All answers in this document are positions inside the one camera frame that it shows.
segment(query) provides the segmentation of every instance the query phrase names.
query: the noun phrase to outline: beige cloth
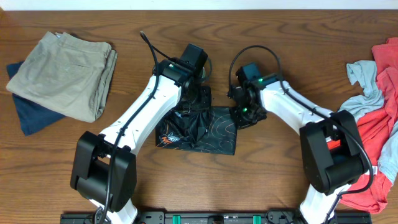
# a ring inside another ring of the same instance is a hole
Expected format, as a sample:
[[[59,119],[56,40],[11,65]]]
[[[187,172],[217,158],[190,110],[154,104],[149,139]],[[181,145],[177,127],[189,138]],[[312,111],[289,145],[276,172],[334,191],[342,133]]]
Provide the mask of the beige cloth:
[[[93,122],[104,111],[117,57],[108,43],[47,32],[7,90],[65,116]]]

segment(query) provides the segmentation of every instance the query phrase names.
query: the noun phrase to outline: gray fabric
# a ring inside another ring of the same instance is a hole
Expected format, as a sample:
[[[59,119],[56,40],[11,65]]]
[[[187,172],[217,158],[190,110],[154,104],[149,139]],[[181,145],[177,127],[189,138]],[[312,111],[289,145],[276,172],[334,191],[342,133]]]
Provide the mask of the gray fabric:
[[[398,122],[395,123],[390,138],[381,149],[378,164],[380,171],[394,184],[398,173]]]
[[[384,104],[384,97],[376,85],[376,63],[360,60],[347,64],[347,76],[351,85],[356,82],[361,85],[364,95],[351,97],[341,105],[339,111],[347,110],[358,122],[366,113],[378,110]]]
[[[104,111],[117,57],[108,43],[48,32],[7,89],[65,116],[93,122]]]

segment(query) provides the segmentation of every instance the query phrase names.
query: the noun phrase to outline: navy blue cloth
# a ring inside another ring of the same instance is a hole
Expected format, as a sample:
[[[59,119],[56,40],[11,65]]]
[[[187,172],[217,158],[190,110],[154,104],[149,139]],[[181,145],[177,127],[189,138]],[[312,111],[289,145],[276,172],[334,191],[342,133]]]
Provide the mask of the navy blue cloth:
[[[7,73],[10,79],[18,72],[22,63],[24,62],[7,65]],[[12,94],[12,98],[14,99],[19,122],[21,123],[21,129],[25,136],[34,134],[65,117],[65,115],[44,108],[37,103],[15,94]]]

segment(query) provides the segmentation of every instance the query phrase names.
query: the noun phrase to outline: green strip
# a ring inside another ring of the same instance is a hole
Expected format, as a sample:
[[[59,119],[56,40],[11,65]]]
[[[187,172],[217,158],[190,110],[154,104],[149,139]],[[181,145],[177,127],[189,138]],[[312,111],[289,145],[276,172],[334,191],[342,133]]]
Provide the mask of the green strip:
[[[261,224],[261,216],[253,215],[253,224]]]
[[[181,216],[173,215],[173,224],[181,224]]]

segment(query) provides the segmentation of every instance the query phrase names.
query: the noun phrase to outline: clothing pile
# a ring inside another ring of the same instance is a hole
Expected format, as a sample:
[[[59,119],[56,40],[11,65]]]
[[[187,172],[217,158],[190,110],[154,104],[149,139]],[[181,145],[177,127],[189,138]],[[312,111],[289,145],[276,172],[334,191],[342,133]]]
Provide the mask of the clothing pile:
[[[374,170],[370,189],[359,194],[344,195],[341,203],[370,213],[380,213],[387,205],[389,193],[398,173],[398,38],[372,48],[373,61],[347,64],[352,85],[359,82],[364,96],[354,96],[340,110],[352,113],[364,149]],[[330,142],[334,148],[338,142]],[[363,188],[369,174],[363,174],[349,190]]]
[[[25,135],[69,116],[94,122],[105,108],[118,54],[105,42],[47,32],[24,62],[7,66]]]

